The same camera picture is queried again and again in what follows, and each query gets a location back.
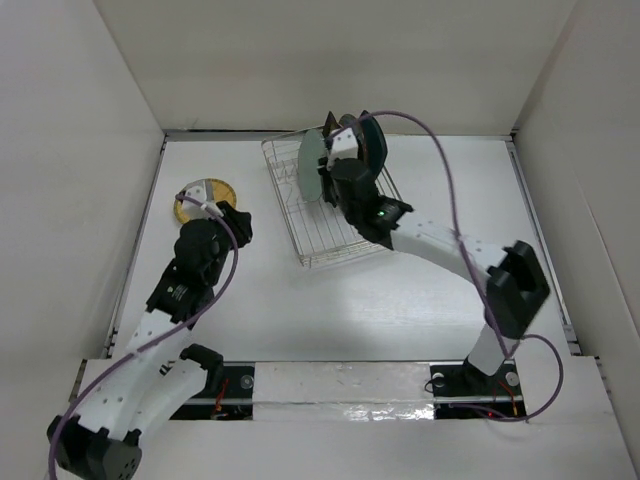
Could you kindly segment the light green round plate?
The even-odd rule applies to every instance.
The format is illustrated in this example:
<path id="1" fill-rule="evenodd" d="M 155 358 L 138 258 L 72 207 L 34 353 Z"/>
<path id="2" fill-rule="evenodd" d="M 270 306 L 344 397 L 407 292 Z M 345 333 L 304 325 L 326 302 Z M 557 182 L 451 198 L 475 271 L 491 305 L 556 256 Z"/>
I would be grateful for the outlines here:
<path id="1" fill-rule="evenodd" d="M 317 129 L 307 130 L 298 150 L 298 186 L 305 202 L 317 201 L 322 195 L 318 166 L 325 153 L 322 133 Z"/>

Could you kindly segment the beige bird plate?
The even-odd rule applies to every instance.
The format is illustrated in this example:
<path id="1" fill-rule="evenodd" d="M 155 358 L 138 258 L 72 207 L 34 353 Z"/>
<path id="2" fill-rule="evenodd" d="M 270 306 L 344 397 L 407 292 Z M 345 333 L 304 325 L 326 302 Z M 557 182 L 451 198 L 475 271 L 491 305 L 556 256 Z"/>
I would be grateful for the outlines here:
<path id="1" fill-rule="evenodd" d="M 362 161 L 366 165 L 369 165 L 369 146 L 368 146 L 367 134 L 364 129 L 361 130 L 361 135 L 360 135 L 360 150 L 361 150 L 360 156 Z"/>

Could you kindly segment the yellow woven round plate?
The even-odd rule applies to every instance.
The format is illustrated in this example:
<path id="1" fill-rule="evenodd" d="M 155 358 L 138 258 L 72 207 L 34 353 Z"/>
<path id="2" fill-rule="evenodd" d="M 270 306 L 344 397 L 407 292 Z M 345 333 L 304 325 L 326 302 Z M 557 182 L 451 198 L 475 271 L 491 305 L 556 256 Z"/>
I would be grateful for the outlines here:
<path id="1" fill-rule="evenodd" d="M 236 193 L 232 186 L 217 178 L 204 178 L 190 182 L 179 194 L 206 203 L 213 210 L 216 210 L 217 204 L 222 201 L 226 201 L 233 208 L 237 205 Z M 174 201 L 173 212 L 180 224 L 209 217 L 203 207 L 184 200 Z"/>

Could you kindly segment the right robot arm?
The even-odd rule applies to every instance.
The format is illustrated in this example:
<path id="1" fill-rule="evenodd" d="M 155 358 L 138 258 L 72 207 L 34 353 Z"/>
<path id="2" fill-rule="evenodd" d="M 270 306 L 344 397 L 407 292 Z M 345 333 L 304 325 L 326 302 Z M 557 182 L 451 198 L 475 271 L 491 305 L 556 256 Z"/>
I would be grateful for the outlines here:
<path id="1" fill-rule="evenodd" d="M 484 393 L 550 294 L 534 249 L 526 242 L 500 247 L 423 219 L 413 207 L 380 194 L 372 173 L 358 159 L 319 161 L 325 200 L 339 208 L 370 243 L 429 261 L 479 289 L 485 326 L 464 360 L 462 381 Z"/>

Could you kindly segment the black and amber square plate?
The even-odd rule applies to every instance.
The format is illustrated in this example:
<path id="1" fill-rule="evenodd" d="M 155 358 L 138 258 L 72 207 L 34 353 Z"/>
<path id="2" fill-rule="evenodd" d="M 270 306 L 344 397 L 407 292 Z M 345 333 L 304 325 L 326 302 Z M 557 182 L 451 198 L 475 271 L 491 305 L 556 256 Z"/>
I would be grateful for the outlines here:
<path id="1" fill-rule="evenodd" d="M 322 136 L 323 136 L 323 138 L 324 139 L 329 138 L 330 135 L 334 131 L 338 130 L 339 128 L 340 128 L 340 124 L 339 124 L 338 120 L 336 119 L 336 117 L 333 114 L 333 112 L 329 111 L 327 116 L 326 116 L 324 125 L 322 127 Z"/>

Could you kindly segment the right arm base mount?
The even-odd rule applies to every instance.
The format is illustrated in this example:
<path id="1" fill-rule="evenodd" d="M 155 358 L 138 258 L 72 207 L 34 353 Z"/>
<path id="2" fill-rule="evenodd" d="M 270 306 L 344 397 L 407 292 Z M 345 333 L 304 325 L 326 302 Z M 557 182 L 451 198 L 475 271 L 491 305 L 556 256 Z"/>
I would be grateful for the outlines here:
<path id="1" fill-rule="evenodd" d="M 424 390 L 432 395 L 436 420 L 522 418 L 527 415 L 516 365 L 507 361 L 493 376 L 462 363 L 435 363 Z"/>

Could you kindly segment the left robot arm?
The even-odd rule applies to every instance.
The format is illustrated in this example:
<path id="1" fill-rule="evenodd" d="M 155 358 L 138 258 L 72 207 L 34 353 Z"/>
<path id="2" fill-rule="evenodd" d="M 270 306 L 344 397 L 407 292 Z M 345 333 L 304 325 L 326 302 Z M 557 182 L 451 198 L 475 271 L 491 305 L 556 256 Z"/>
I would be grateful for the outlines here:
<path id="1" fill-rule="evenodd" d="M 252 216 L 226 201 L 197 206 L 206 215 L 181 227 L 124 355 L 48 427 L 49 478 L 132 478 L 156 431 L 188 399 L 222 387 L 222 355 L 193 343 L 192 330 L 229 287 Z"/>

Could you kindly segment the teal square plate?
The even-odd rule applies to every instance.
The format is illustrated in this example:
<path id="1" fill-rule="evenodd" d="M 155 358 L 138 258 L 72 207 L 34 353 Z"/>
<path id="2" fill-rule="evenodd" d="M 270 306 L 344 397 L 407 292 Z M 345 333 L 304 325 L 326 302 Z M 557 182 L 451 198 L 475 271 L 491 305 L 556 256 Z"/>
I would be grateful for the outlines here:
<path id="1" fill-rule="evenodd" d="M 388 147 L 382 129 L 375 117 L 369 117 L 369 112 L 363 110 L 360 114 L 359 132 L 364 129 L 367 134 L 369 146 L 369 165 L 366 165 L 372 175 L 377 178 L 381 173 L 386 157 Z"/>

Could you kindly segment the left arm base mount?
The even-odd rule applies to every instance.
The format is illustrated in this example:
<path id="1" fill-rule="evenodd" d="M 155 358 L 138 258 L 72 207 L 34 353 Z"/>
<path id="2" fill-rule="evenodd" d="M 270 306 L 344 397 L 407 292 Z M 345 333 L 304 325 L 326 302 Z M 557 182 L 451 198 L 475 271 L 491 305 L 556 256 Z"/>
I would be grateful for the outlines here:
<path id="1" fill-rule="evenodd" d="M 219 380 L 208 377 L 205 388 L 171 417 L 176 421 L 243 421 L 253 417 L 253 363 L 225 364 Z"/>

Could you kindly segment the dark teal floral plate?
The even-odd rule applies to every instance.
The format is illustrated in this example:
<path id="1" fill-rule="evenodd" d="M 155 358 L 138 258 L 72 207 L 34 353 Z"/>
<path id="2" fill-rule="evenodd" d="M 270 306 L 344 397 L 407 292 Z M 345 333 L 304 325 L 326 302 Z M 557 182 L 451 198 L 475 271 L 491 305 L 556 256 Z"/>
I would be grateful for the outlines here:
<path id="1" fill-rule="evenodd" d="M 360 127 L 359 119 L 352 114 L 344 114 L 339 119 L 339 125 L 342 128 L 356 129 Z"/>

